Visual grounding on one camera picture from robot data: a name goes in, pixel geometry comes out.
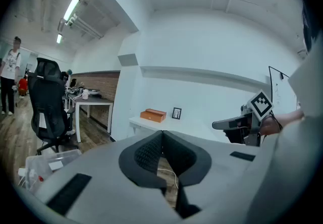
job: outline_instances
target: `white t-shirt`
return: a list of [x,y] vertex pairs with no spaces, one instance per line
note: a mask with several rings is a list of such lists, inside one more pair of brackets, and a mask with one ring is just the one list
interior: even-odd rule
[[3,61],[6,63],[4,69],[2,70],[1,77],[14,80],[16,77],[16,67],[20,67],[21,55],[17,52],[10,50]]

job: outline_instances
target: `brick wall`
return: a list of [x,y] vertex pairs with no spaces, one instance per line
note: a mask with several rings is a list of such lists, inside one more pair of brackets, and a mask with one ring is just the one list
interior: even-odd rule
[[[80,82],[84,83],[84,86],[89,89],[99,89],[102,98],[107,98],[112,101],[115,100],[117,84],[120,73],[85,73],[85,74],[73,74],[72,79],[76,79],[76,86],[80,85]],[[87,111],[86,105],[80,106]],[[92,105],[90,110],[91,117],[98,120],[100,123],[107,126],[107,115],[109,113],[108,106],[105,105]]]

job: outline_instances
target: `sleeve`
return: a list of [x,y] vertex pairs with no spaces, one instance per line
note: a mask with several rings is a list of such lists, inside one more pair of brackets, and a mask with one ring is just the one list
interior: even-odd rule
[[5,53],[5,56],[2,58],[3,62],[5,62],[5,63],[7,62],[7,57],[8,57],[8,54],[9,54],[10,51],[11,50],[9,50],[8,52]]
[[20,67],[21,65],[21,54],[18,55],[17,62],[16,62],[16,67]]

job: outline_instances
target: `red object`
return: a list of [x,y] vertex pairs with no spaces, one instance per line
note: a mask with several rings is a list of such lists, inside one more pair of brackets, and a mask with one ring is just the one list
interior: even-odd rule
[[20,89],[24,89],[24,90],[27,90],[27,80],[26,79],[21,79],[19,81],[19,86],[18,86]]

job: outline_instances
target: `orange box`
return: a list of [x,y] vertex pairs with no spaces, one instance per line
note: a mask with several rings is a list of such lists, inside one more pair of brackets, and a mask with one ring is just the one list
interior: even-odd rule
[[140,117],[147,120],[161,123],[166,118],[166,112],[157,111],[153,109],[146,109],[146,111],[140,113]]

